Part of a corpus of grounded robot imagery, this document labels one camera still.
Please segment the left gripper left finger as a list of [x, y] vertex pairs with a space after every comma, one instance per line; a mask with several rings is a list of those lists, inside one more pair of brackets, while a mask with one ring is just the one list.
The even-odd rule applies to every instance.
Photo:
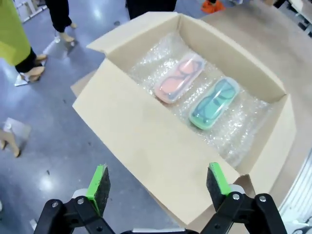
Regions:
[[48, 200], [36, 226], [37, 234], [72, 234], [84, 227], [90, 234], [113, 234], [103, 219], [111, 183], [107, 165], [98, 165], [89, 187], [68, 202]]

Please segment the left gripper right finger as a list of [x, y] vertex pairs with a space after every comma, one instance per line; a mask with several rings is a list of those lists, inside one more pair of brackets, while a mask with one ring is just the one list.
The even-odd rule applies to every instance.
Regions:
[[269, 194], [251, 198], [229, 184], [217, 162], [209, 164], [206, 186], [215, 214], [202, 234], [227, 234], [234, 223], [244, 224], [250, 234], [285, 234], [286, 228]]

